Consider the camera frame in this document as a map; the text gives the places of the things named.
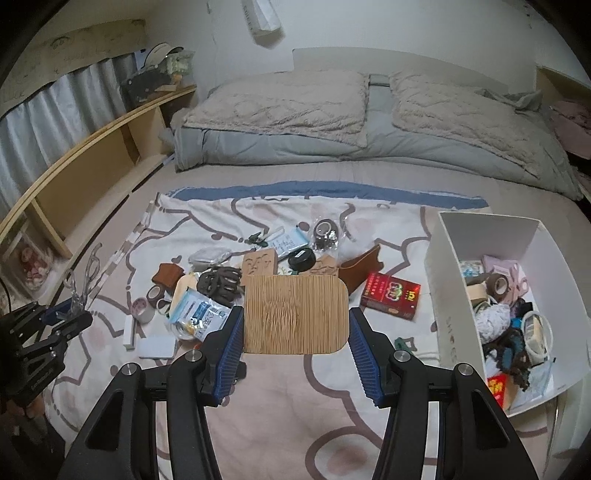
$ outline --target gray comforter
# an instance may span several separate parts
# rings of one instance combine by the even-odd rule
[[[177,170],[202,164],[276,165],[384,160],[508,180],[576,200],[582,197],[568,162],[541,158],[537,177],[490,151],[458,140],[407,132],[392,125],[394,97],[388,78],[372,76],[366,119],[367,147],[303,137],[182,127],[175,132]]]
[[[414,72],[393,73],[390,87],[395,98],[395,127],[483,148],[512,161],[534,177],[538,177],[539,164],[568,162],[566,152],[550,129],[532,121],[539,115],[528,110],[516,111],[505,97],[490,98],[475,92],[473,87],[451,85]]]

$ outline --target cable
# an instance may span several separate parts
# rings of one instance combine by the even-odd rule
[[[0,283],[2,284],[2,287],[4,288],[4,292],[6,292],[6,299],[8,300],[8,313],[11,313],[12,312],[12,303],[10,302],[10,293],[8,292],[8,288],[6,287],[4,280],[1,278],[0,278]]]

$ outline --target red cigarette pack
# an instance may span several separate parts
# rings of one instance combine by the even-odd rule
[[[418,283],[371,272],[361,295],[361,305],[412,320],[420,291]]]

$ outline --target wall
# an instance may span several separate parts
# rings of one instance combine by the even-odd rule
[[[150,43],[196,52],[203,99],[239,76],[293,68],[294,48],[354,46],[417,53],[477,70],[512,90],[532,87],[534,64],[589,83],[574,54],[531,7],[502,0],[272,0],[282,37],[257,44],[240,0],[170,0],[147,16]]]

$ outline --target wooden shelf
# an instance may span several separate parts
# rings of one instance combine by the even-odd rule
[[[58,259],[51,269],[51,274],[45,281],[44,288],[37,292],[36,300],[41,304],[49,304],[56,295],[63,281],[64,273],[71,268],[78,255],[98,228],[117,208],[127,195],[150,175],[166,158],[165,155],[153,155],[141,160],[127,175],[113,185],[86,216],[76,225],[74,231],[66,237],[64,243],[72,252],[69,259]]]
[[[4,239],[5,235],[8,233],[10,228],[14,225],[17,219],[21,216],[21,214],[25,211],[27,206],[31,203],[31,201],[37,197],[37,195],[45,188],[49,182],[57,177],[57,175],[62,172],[68,165],[70,165],[75,159],[80,157],[83,153],[85,153],[88,149],[92,146],[96,145],[100,140],[103,140],[109,134],[115,132],[116,130],[120,129],[124,125],[130,123],[131,121],[139,118],[141,115],[159,108],[161,105],[171,102],[177,98],[180,98],[184,95],[192,94],[196,90],[195,86],[189,86],[179,90],[178,92],[172,92],[160,97],[156,100],[152,100],[151,102],[142,105],[135,110],[132,110],[129,113],[119,117],[116,120],[113,120],[111,123],[105,125],[103,128],[97,130],[91,136],[86,138],[83,142],[77,144],[75,147],[70,149],[62,158],[56,161],[47,171],[41,175],[37,179],[31,187],[24,193],[24,195],[18,199],[15,206],[10,210],[6,218],[0,223],[0,242]]]
[[[100,226],[166,158],[160,107],[195,92],[189,86],[119,117],[70,149],[25,192],[0,223],[0,244],[24,214],[58,256],[34,300],[49,304]]]

